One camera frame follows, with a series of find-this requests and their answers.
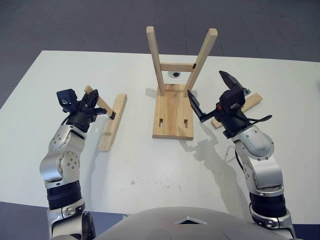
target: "gray floor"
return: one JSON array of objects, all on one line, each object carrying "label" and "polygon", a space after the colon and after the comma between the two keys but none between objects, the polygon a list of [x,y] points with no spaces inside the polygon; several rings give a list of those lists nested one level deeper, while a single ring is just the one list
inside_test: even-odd
[{"label": "gray floor", "polygon": [[[319,0],[0,0],[0,107],[41,50],[149,53],[150,25],[161,54],[197,55],[217,28],[212,56],[320,62]],[[98,232],[122,218],[95,217]],[[46,221],[44,208],[0,202],[0,240],[46,239]],[[301,237],[319,239],[313,228]]]}]

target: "table surface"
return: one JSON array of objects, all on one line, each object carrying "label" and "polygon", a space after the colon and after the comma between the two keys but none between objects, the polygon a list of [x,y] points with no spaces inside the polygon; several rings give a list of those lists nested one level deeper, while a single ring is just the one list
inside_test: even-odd
[{"label": "table surface", "polygon": [[[162,62],[193,63],[196,56],[161,55]],[[320,63],[209,56],[193,87],[204,112],[227,90],[224,70],[263,101],[250,118],[272,114],[257,126],[275,142],[287,208],[295,224],[320,224]],[[163,72],[166,83],[184,84]],[[194,115],[194,139],[153,139],[157,81],[150,54],[43,51],[0,110],[0,201],[48,206],[39,164],[61,121],[56,92],[86,85],[109,104],[127,103],[109,152],[98,144],[107,116],[98,116],[81,154],[80,184],[88,211],[133,214],[190,206],[249,220],[247,190],[233,143]]]}]

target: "silver robot arm segment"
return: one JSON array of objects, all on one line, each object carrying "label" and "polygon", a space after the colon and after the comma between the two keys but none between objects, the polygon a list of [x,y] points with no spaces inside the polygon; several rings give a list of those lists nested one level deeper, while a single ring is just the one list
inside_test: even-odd
[{"label": "silver robot arm segment", "polygon": [[295,238],[291,214],[285,205],[282,172],[274,157],[274,142],[255,125],[232,141],[242,160],[252,219],[270,230],[288,229]]},{"label": "silver robot arm segment", "polygon": [[50,238],[60,235],[62,222],[75,216],[82,219],[85,200],[79,184],[80,154],[85,147],[86,134],[72,125],[61,125],[49,143],[49,150],[40,164],[40,173],[47,189],[47,210]]}]

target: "black cable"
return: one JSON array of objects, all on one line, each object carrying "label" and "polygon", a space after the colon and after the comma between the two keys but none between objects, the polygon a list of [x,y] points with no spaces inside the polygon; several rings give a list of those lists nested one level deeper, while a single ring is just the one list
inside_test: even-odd
[{"label": "black cable", "polygon": [[71,113],[62,121],[61,126],[70,118]]},{"label": "black cable", "polygon": [[270,118],[272,118],[272,115],[268,115],[268,116],[265,116],[261,119],[254,119],[254,118],[242,118],[240,116],[237,116],[235,115],[234,116],[236,119],[240,119],[242,121],[253,121],[252,124],[256,124],[256,123],[259,123],[259,122],[265,122],[265,121],[268,121]]},{"label": "black cable", "polygon": [[236,161],[238,162],[241,170],[243,171],[243,170],[244,170],[244,167],[242,166],[242,164],[241,164],[241,162],[240,162],[240,160],[239,160],[238,153],[237,153],[236,150],[234,150],[234,154],[235,154]]}]

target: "wooden plank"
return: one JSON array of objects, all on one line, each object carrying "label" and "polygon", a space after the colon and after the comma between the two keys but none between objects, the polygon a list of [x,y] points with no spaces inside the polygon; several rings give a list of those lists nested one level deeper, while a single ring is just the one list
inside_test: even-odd
[{"label": "wooden plank", "polygon": [[186,85],[184,87],[184,93],[183,93],[184,97],[188,96],[188,90],[191,91],[191,89],[195,85],[197,77],[199,76],[199,73],[205,64],[205,61],[206,61],[206,59],[212,49],[212,46],[214,45],[214,43],[217,39],[217,36],[218,36],[217,29],[209,28],[209,31],[206,34],[206,37],[205,37],[204,42],[202,44],[202,47],[200,49],[199,55],[196,58],[195,69],[192,73],[190,73],[188,81],[186,82]]},{"label": "wooden plank", "polygon": [[160,67],[160,59],[159,59],[159,52],[158,52],[158,45],[155,35],[155,29],[153,26],[146,27],[146,36],[149,42],[149,48],[152,56],[153,66],[155,70],[156,80],[158,82],[158,87],[160,91],[160,95],[165,95],[165,83],[164,77],[162,75],[161,67]]},{"label": "wooden plank", "polygon": [[126,94],[118,94],[113,104],[113,109],[116,112],[114,119],[108,119],[107,123],[104,125],[102,132],[99,151],[109,151],[112,143],[115,140],[118,126],[124,112],[124,108],[127,102]]},{"label": "wooden plank", "polygon": [[[248,111],[249,109],[251,109],[252,107],[254,107],[255,105],[257,105],[258,103],[260,103],[262,101],[262,97],[258,94],[258,93],[255,93],[249,97],[247,97],[245,99],[245,103],[242,107],[242,112],[246,112]],[[222,126],[222,124],[220,122],[218,122],[217,120],[213,119],[211,121],[212,125],[214,126],[215,129],[218,129]]]},{"label": "wooden plank", "polygon": [[188,97],[184,97],[182,84],[165,84],[165,96],[158,89],[153,120],[153,138],[194,138],[193,110]]},{"label": "wooden plank", "polygon": [[172,71],[172,72],[193,72],[194,64],[193,63],[167,63],[160,62],[160,67],[162,71]]},{"label": "wooden plank", "polygon": [[[85,87],[84,92],[86,94],[89,94],[93,91],[93,88],[89,85]],[[113,113],[113,109],[109,107],[109,105],[99,96],[98,102],[96,103],[100,108],[103,108],[106,110],[106,114],[110,117]]]}]

